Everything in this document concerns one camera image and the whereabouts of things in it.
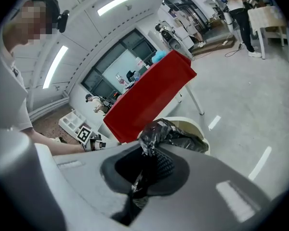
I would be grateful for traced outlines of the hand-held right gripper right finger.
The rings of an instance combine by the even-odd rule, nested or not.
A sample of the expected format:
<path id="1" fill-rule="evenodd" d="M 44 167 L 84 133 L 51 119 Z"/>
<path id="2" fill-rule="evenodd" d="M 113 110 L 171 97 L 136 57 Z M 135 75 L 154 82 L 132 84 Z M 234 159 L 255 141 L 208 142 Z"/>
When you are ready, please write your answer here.
<path id="1" fill-rule="evenodd" d="M 174 171 L 173 160 L 165 153 L 156 150 L 156 175 L 155 181 L 159 182 L 169 177 Z"/>

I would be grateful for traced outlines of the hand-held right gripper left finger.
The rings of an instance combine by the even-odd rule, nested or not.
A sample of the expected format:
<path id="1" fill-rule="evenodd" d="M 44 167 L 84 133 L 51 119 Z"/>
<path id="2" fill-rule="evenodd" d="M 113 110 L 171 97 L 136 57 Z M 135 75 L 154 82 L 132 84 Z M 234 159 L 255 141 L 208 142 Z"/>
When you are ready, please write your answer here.
<path id="1" fill-rule="evenodd" d="M 139 175 L 154 178 L 157 169 L 157 156 L 144 154 L 142 148 L 128 152 L 115 163 L 115 170 L 129 183 L 134 184 Z"/>

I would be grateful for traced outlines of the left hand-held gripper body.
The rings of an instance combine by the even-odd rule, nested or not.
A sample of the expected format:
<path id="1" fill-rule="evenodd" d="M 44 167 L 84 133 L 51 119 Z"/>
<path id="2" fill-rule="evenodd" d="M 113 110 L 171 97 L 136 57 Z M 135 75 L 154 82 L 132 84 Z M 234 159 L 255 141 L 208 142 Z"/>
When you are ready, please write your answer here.
<path id="1" fill-rule="evenodd" d="M 97 151 L 106 148 L 106 142 L 102 141 L 100 134 L 95 134 L 91 129 L 82 126 L 76 139 L 85 152 Z"/>

